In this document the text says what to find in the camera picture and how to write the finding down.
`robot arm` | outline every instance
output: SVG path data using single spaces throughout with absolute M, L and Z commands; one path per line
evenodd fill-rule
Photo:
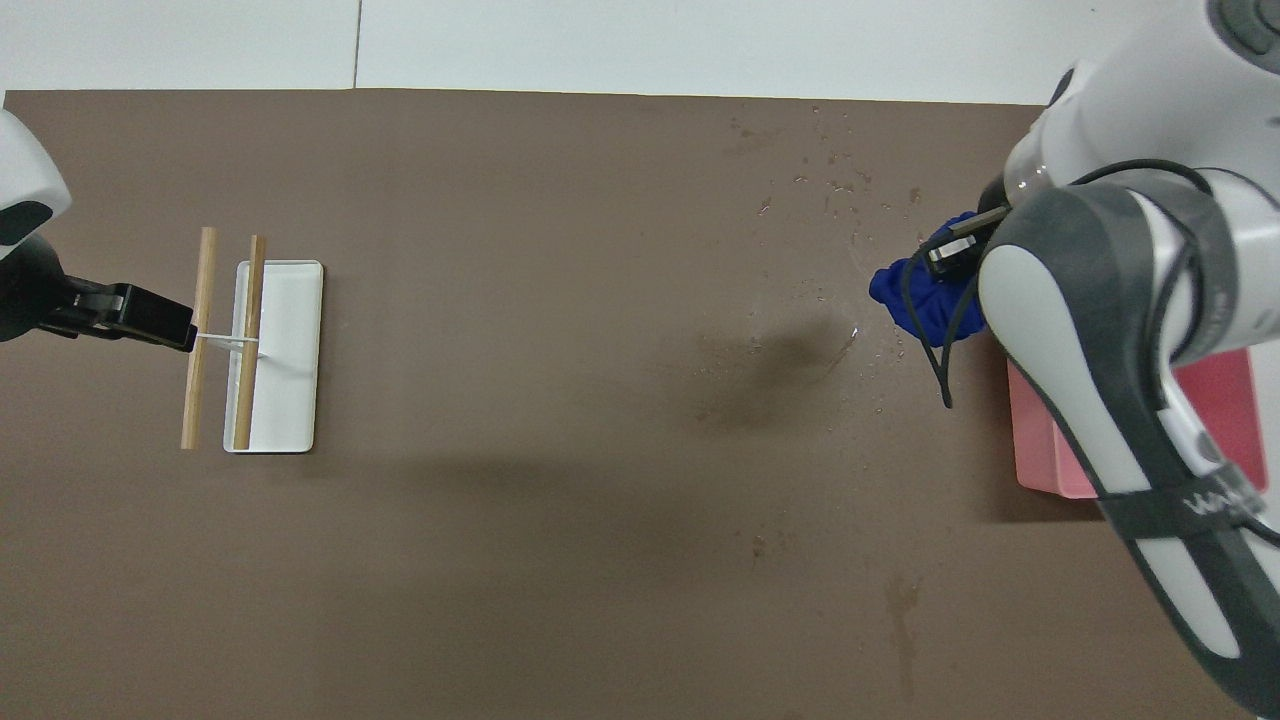
M 1006 164 L 1011 211 L 978 270 L 992 331 L 1178 632 L 1266 717 L 1280 536 L 1170 366 L 1280 337 L 1277 111 L 1280 3 L 1180 3 L 1064 78 Z
M 125 283 L 63 273 L 36 231 L 70 206 L 54 161 L 15 117 L 0 110 L 0 342 L 40 328 L 63 337 L 132 338 L 191 351 L 191 309 Z

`black strap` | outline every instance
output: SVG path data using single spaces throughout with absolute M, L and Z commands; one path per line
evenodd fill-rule
M 1244 473 L 1228 462 L 1188 483 L 1098 498 L 1120 537 L 1187 538 L 1244 525 L 1266 503 Z

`white wall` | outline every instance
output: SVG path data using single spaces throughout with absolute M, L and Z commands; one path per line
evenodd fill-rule
M 1042 104 L 1161 0 L 364 0 L 358 83 Z
M 1043 102 L 1161 0 L 364 0 L 361 87 Z M 360 0 L 10 0 L 0 87 L 352 87 Z
M 0 87 L 351 87 L 360 0 L 6 0 Z

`black cable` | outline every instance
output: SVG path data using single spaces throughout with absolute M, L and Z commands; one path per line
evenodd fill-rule
M 1164 170 L 1166 173 L 1172 173 L 1181 177 L 1187 182 L 1196 186 L 1196 190 L 1213 196 L 1213 188 L 1210 187 L 1208 181 L 1204 176 L 1199 174 L 1194 168 L 1188 168 L 1181 163 L 1174 163 L 1172 160 L 1161 160 L 1158 158 L 1143 158 L 1138 160 L 1124 160 L 1123 163 L 1112 163 L 1110 165 L 1103 165 L 1091 173 L 1085 173 L 1073 181 L 1069 184 L 1087 184 L 1098 178 L 1105 178 L 1107 176 L 1114 176 L 1116 173 L 1123 173 L 1125 170 Z
M 906 314 L 911 316 L 911 325 L 915 327 L 915 337 L 920 341 L 924 356 L 929 359 L 929 368 L 933 370 L 933 377 L 938 380 L 938 389 L 942 392 L 942 405 L 950 410 L 951 388 L 947 386 L 947 378 L 938 364 L 938 359 L 933 355 L 933 347 L 929 346 L 928 336 L 924 332 L 924 323 L 920 322 L 920 315 L 915 311 L 915 299 L 911 296 L 911 270 L 924 258 L 924 254 L 932 250 L 929 245 L 929 242 L 925 242 L 908 258 L 906 265 L 902 266 L 902 277 L 899 281 L 899 291 L 902 295 L 902 304 L 906 305 Z
M 978 292 L 978 275 L 969 278 L 969 283 L 964 286 L 964 292 L 960 293 L 960 301 L 956 302 L 956 311 L 951 315 L 951 322 L 947 323 L 947 334 L 942 338 L 942 368 L 940 383 L 942 387 L 947 388 L 945 397 L 951 397 L 950 377 L 951 377 L 951 346 L 956 341 L 956 333 L 960 332 L 960 323 L 964 320 L 965 313 L 969 311 L 969 305 L 973 304 L 973 296 Z
M 1156 304 L 1152 307 L 1151 316 L 1147 319 L 1147 325 L 1142 332 L 1142 345 L 1139 346 L 1139 352 L 1151 364 L 1148 368 L 1147 382 L 1151 387 L 1147 388 L 1148 396 L 1156 401 L 1156 410 L 1164 410 L 1169 407 L 1169 398 L 1165 397 L 1165 389 L 1160 384 L 1160 375 L 1162 370 L 1164 361 L 1161 360 L 1160 352 L 1160 338 L 1164 332 L 1165 315 L 1169 313 L 1169 300 L 1174 296 L 1174 288 L 1178 287 L 1178 281 L 1181 278 L 1187 268 L 1190 266 L 1192 259 L 1196 256 L 1194 245 L 1189 237 L 1185 237 L 1180 249 L 1178 249 L 1178 255 L 1174 258 L 1174 263 L 1170 265 L 1169 272 L 1165 273 L 1165 278 L 1160 282 L 1160 291 L 1156 293 Z
M 1204 195 L 1208 195 L 1211 197 L 1213 195 L 1213 188 L 1210 186 L 1208 181 L 1204 179 L 1204 176 L 1202 176 L 1194 168 L 1189 168 L 1187 165 L 1183 165 L 1181 163 L 1174 163 L 1171 160 L 1161 160 L 1158 158 L 1140 158 L 1135 160 L 1124 160 L 1121 163 L 1112 163 L 1110 165 L 1098 168 L 1093 172 L 1085 173 L 1068 184 L 1073 186 L 1087 184 L 1107 176 L 1123 173 L 1125 170 L 1161 170 L 1166 173 L 1172 173 L 1189 182 L 1193 187 L 1196 187 L 1196 190 L 1203 192 Z M 1155 374 L 1152 375 L 1153 378 L 1160 377 L 1158 360 L 1155 360 L 1158 356 L 1157 352 L 1158 346 L 1156 343 L 1160 342 L 1161 325 L 1164 324 L 1165 320 L 1165 313 L 1166 313 L 1166 306 L 1169 304 L 1169 299 L 1172 297 L 1174 288 L 1178 284 L 1178 278 L 1184 272 L 1187 272 L 1188 268 L 1193 266 L 1192 261 L 1194 259 L 1194 247 L 1189 240 L 1189 236 L 1187 234 L 1189 231 L 1176 218 L 1169 215 L 1169 213 L 1165 213 L 1165 215 L 1169 217 L 1170 222 L 1172 222 L 1176 227 L 1179 227 L 1187 242 L 1179 250 L 1179 254 L 1174 259 L 1174 264 L 1170 268 L 1169 274 L 1165 275 L 1165 279 L 1161 283 L 1157 295 L 1156 307 L 1152 313 L 1152 316 L 1148 320 L 1147 328 L 1143 331 L 1143 338 L 1140 341 L 1143 343 L 1146 355 L 1153 359 L 1153 369 L 1155 369 Z M 965 311 L 969 309 L 969 305 L 973 302 L 974 296 L 977 295 L 977 287 L 978 287 L 975 282 L 977 275 L 969 279 L 969 284 L 965 286 L 965 290 L 961 293 L 960 300 L 954 310 L 954 315 L 951 316 L 951 320 L 947 324 L 947 333 L 942 341 L 942 360 L 940 361 L 938 357 L 933 354 L 933 347 L 929 345 L 929 341 L 925 337 L 924 324 L 920 322 L 920 316 L 915 311 L 915 300 L 911 297 L 911 270 L 924 258 L 927 252 L 940 247 L 941 245 L 945 245 L 951 240 L 954 238 L 950 236 L 941 236 L 937 238 L 929 238 L 923 245 L 920 245 L 920 247 L 908 259 L 906 266 L 902 269 L 901 282 L 899 283 L 900 284 L 899 290 L 902 295 L 902 304 L 906 305 L 906 311 L 911 318 L 911 325 L 915 328 L 915 334 L 916 338 L 920 341 L 920 347 L 924 348 L 924 355 L 929 360 L 929 368 L 933 370 L 933 377 L 937 378 L 938 380 L 938 389 L 942 393 L 942 405 L 946 406 L 947 409 L 952 406 L 951 387 L 948 382 L 948 375 L 951 370 L 951 346 L 955 343 L 955 336 L 959 333 L 960 322 L 964 318 Z M 1158 402 L 1167 405 L 1167 401 L 1164 396 L 1164 392 L 1160 388 L 1158 382 L 1156 382 L 1155 387 L 1149 389 L 1152 391 L 1152 397 L 1157 398 Z
M 1257 516 L 1244 520 L 1244 529 L 1258 536 L 1260 539 L 1270 543 L 1272 547 L 1280 548 L 1280 532 L 1276 532 Z

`brown table surface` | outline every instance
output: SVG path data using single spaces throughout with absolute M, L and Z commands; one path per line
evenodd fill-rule
M 68 273 L 189 301 L 200 227 L 326 266 L 316 447 L 180 454 L 186 359 L 0 348 L 0 712 L 1235 717 L 1096 511 L 946 411 L 870 273 L 1034 108 L 12 92 Z M 856 337 L 850 336 L 856 331 Z

